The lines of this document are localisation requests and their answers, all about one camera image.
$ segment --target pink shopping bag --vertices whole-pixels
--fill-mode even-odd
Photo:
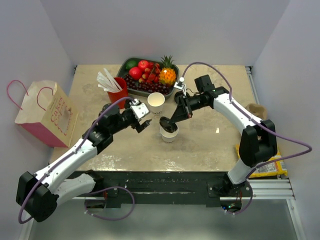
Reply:
[[[21,83],[25,89],[21,106],[9,95],[9,87],[14,82]],[[34,81],[27,90],[21,81],[13,80],[6,91],[20,108],[16,124],[50,147],[70,147],[79,112],[55,81]]]

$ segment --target red cup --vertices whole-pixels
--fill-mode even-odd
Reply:
[[[114,80],[116,80],[116,82],[120,85],[122,90],[119,91],[119,92],[109,92],[109,91],[107,91],[111,103],[114,103],[115,101],[117,101],[117,100],[119,100],[119,99],[121,99],[123,97],[128,97],[128,88],[127,88],[126,81],[122,77],[115,77]],[[119,102],[117,104],[120,109],[124,109],[125,108],[125,102],[126,102],[126,100],[123,100],[122,102]]]

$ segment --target table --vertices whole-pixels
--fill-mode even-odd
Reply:
[[[73,146],[98,117],[109,98],[98,87],[97,74],[104,68],[116,76],[121,65],[78,65],[69,93],[70,99],[79,110],[79,116],[72,136]],[[177,65],[180,74],[187,65]],[[229,80],[233,97],[243,106],[254,103],[254,96],[244,66],[215,66]],[[212,69],[194,65],[185,75],[188,88],[196,92],[194,79],[209,74],[216,87],[228,86]],[[137,96],[147,103],[146,97]],[[162,116],[171,117],[176,109],[174,94],[165,101]],[[78,170],[95,171],[229,171],[238,160],[235,144],[240,143],[237,129],[219,112],[210,107],[199,109],[191,119],[179,122],[179,134],[173,143],[163,142],[159,133],[160,116],[149,114],[150,126],[137,133],[131,128],[113,136],[113,143]],[[64,154],[67,148],[54,148],[50,163]]]

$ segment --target chopsticks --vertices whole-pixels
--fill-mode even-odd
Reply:
[[[100,83],[99,88],[102,88],[105,92],[118,93],[122,90],[117,81],[111,76],[106,68],[104,68],[106,76],[104,76],[100,71],[96,77],[96,80]]]

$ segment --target pineapple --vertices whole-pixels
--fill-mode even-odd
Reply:
[[[172,69],[173,60],[171,59],[172,56],[164,56],[164,58],[162,57],[163,68],[159,74],[159,82],[168,86],[175,84],[177,78],[175,70]]]

